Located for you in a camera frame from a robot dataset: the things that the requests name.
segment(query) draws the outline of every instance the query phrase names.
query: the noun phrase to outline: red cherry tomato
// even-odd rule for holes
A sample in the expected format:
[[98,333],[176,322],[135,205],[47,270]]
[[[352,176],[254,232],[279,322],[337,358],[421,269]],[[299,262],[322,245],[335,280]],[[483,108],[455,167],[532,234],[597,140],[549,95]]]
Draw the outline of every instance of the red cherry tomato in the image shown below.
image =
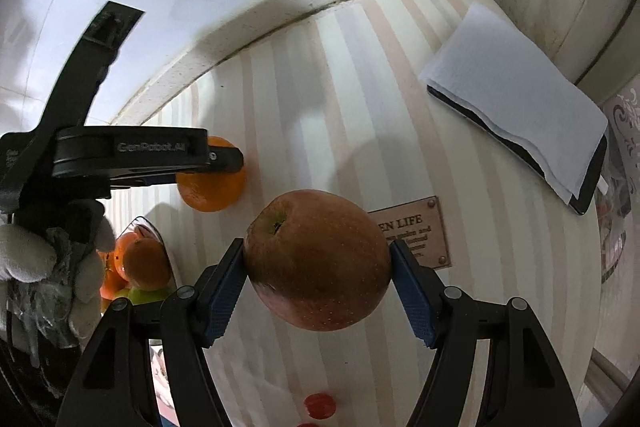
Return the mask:
[[314,420],[326,420],[335,414],[335,400],[327,393],[310,394],[305,398],[305,409]]

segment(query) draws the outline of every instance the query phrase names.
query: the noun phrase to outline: table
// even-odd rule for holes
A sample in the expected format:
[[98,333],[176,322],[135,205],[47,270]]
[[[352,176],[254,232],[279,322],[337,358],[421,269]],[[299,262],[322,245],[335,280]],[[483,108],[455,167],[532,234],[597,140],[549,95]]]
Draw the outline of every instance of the table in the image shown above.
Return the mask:
[[[366,210],[436,194],[452,258],[441,279],[476,299],[527,299],[577,396],[598,324],[594,205],[576,216],[417,80],[473,1],[504,16],[493,0],[352,0],[204,74],[147,124],[203,126],[233,142],[248,168],[244,195],[201,214],[173,186],[116,192],[106,203],[116,231],[148,217],[193,283],[288,190],[329,190]],[[479,343],[461,425],[475,424],[487,352]],[[304,398],[326,391],[338,410],[322,425],[391,427],[406,424],[433,353],[413,336],[393,287],[366,320],[313,333],[270,314],[246,284],[206,356],[235,426],[295,427],[308,421]]]

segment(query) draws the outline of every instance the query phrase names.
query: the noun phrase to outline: copper plaque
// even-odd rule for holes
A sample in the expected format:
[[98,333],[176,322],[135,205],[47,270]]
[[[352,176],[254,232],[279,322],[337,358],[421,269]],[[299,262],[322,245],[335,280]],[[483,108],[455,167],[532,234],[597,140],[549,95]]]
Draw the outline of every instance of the copper plaque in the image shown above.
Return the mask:
[[403,239],[418,264],[430,268],[451,266],[440,203],[436,196],[370,212],[386,240]]

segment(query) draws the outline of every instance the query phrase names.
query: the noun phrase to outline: screw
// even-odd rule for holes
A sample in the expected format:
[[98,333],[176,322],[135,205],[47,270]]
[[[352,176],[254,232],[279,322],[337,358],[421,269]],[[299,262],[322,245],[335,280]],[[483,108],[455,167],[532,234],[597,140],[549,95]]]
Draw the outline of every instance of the screw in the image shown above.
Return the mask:
[[192,297],[194,293],[196,293],[196,290],[194,290],[193,286],[180,286],[178,288],[178,297],[180,299],[188,299]]
[[113,301],[113,304],[111,304],[111,308],[117,312],[122,311],[124,308],[127,307],[127,301],[129,301],[129,299],[124,297],[119,297]]
[[447,286],[444,288],[444,295],[449,299],[460,299],[462,297],[462,290],[457,286]]
[[525,299],[521,299],[520,297],[516,297],[511,299],[511,306],[516,308],[517,310],[523,312],[527,309],[527,301]]

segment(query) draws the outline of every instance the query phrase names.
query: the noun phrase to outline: white cloth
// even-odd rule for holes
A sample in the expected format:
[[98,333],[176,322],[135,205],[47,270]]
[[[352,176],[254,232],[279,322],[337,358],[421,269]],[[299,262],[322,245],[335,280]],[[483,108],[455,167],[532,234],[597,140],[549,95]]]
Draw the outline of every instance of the white cloth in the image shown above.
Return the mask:
[[607,118],[514,26],[472,4],[420,78],[524,147],[564,203],[578,197]]

